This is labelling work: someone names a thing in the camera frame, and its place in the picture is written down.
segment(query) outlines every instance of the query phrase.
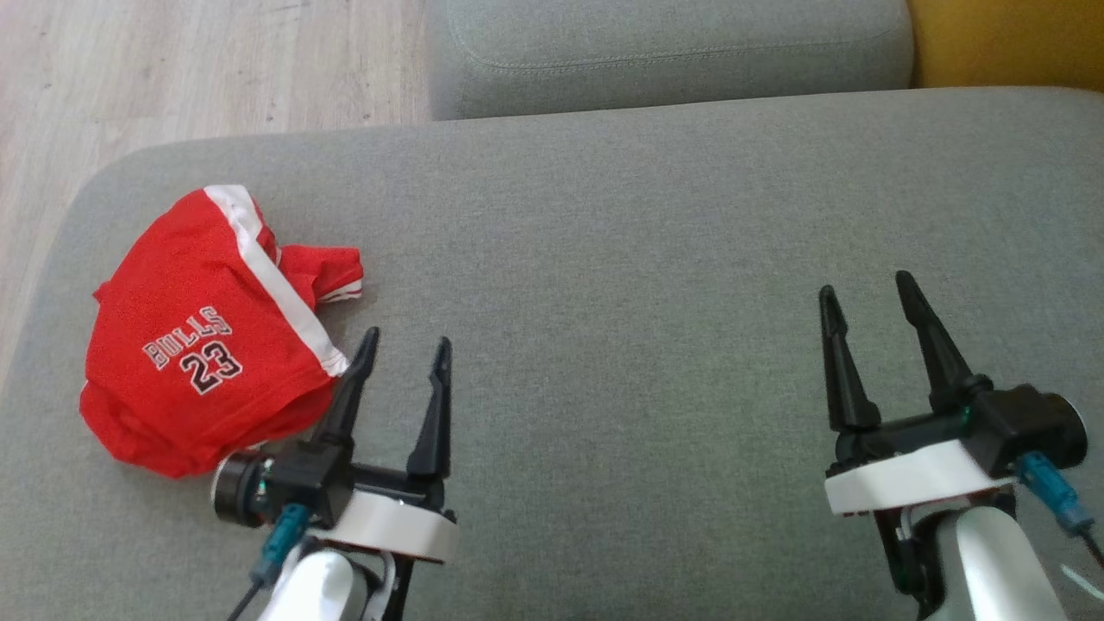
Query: cable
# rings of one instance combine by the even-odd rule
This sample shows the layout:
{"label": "cable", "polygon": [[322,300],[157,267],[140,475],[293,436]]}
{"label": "cable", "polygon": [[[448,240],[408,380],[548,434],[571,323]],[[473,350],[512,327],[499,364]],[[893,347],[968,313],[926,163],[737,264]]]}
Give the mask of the cable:
{"label": "cable", "polygon": [[1089,554],[1093,555],[1093,558],[1096,559],[1097,565],[1101,566],[1101,569],[1104,569],[1104,552],[1101,551],[1100,545],[1096,544],[1096,539],[1093,538],[1092,534],[1089,531],[1089,528],[1080,530],[1078,535],[1080,535],[1081,539],[1084,540],[1085,547],[1089,548]]}
{"label": "cable", "polygon": [[250,602],[253,601],[253,598],[257,597],[257,592],[259,590],[261,590],[261,582],[253,582],[253,586],[251,586],[250,590],[245,592],[245,597],[242,598],[242,601],[237,602],[237,607],[234,608],[234,611],[230,613],[230,617],[226,618],[226,621],[237,621],[237,618],[241,617],[243,612],[245,612],[245,609],[248,608]]}

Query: gray fabric surface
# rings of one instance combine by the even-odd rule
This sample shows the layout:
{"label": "gray fabric surface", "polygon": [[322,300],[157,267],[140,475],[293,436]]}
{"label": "gray fabric surface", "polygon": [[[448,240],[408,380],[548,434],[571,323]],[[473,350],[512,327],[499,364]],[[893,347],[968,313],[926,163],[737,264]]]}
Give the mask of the gray fabric surface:
{"label": "gray fabric surface", "polygon": [[[1104,97],[911,91],[235,138],[146,150],[81,192],[0,400],[8,619],[220,619],[261,534],[206,482],[112,461],[76,411],[91,293],[173,200],[242,182],[285,243],[355,244],[383,330],[358,457],[401,466],[455,345],[459,559],[410,619],[911,620],[874,526],[834,517],[816,294],[867,389],[926,408],[893,271],[975,370],[1104,433]],[[1072,473],[1104,512],[1104,452]],[[1021,503],[1071,615],[1090,559]]]}
{"label": "gray fabric surface", "polygon": [[436,118],[903,88],[904,0],[431,0]]}

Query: yellow cushion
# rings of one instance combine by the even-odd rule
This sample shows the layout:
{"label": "yellow cushion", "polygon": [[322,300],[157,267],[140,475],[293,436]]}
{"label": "yellow cushion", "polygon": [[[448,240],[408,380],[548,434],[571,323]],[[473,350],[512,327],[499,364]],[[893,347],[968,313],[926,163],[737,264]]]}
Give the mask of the yellow cushion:
{"label": "yellow cushion", "polygon": [[1104,0],[909,0],[915,86],[1104,92]]}

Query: stitching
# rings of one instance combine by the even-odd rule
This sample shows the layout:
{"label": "stitching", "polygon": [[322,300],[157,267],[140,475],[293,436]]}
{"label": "stitching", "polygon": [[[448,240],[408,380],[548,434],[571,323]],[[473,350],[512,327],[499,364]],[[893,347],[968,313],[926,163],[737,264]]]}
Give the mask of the stitching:
{"label": "stitching", "polygon": [[761,43],[756,45],[714,45],[707,48],[691,48],[688,50],[680,50],[677,52],[655,52],[646,54],[628,54],[622,56],[599,56],[596,59],[582,59],[577,61],[550,61],[544,63],[503,63],[496,62],[489,59],[485,59],[479,54],[475,53],[471,46],[464,41],[459,34],[459,29],[456,28],[456,20],[453,12],[453,3],[445,3],[445,12],[448,19],[448,30],[452,35],[453,42],[456,46],[470,59],[471,61],[484,65],[486,71],[493,71],[496,73],[511,73],[514,70],[521,70],[520,72],[527,73],[540,73],[541,70],[558,70],[550,71],[548,73],[569,73],[572,71],[583,71],[587,69],[601,69],[602,66],[630,66],[630,65],[648,65],[664,62],[677,62],[689,59],[700,59],[700,57],[718,57],[726,55],[744,55],[755,52],[763,51],[774,51],[774,52],[800,52],[805,49],[810,48],[827,48],[834,45],[857,45],[871,43],[879,39],[887,36],[888,34],[903,31],[902,27],[902,10],[898,9],[896,19],[898,23],[891,25],[890,28],[864,36],[862,39],[834,39],[828,41],[798,41],[788,43]]}

